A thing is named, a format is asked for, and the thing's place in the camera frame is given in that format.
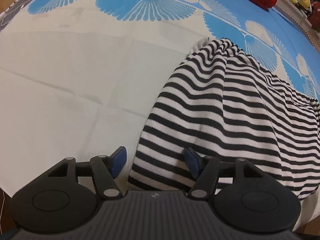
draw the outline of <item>silver screw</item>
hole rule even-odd
[[[103,194],[107,197],[116,197],[120,194],[119,190],[115,188],[106,189]]]
[[[191,192],[191,195],[196,198],[203,198],[207,195],[207,193],[202,189],[196,189]]]

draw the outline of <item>bed sheet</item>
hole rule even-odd
[[[124,145],[125,189],[157,95],[204,37],[231,39],[320,98],[316,49],[274,8],[248,0],[33,0],[22,8],[0,34],[0,187],[12,196],[62,158],[87,161]],[[320,213],[318,193],[302,202],[296,227]]]

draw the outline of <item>white cord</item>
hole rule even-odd
[[[1,228],[1,217],[2,217],[2,211],[3,211],[3,206],[4,206],[4,191],[3,192],[3,202],[2,202],[2,208],[1,208],[1,213],[0,213],[0,232],[2,235],[2,228]]]

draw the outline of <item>black and white striped fabric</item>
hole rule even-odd
[[[188,191],[182,150],[246,158],[300,199],[320,183],[319,102],[228,39],[213,40],[175,69],[141,134],[128,183]],[[219,181],[223,188],[232,181]]]

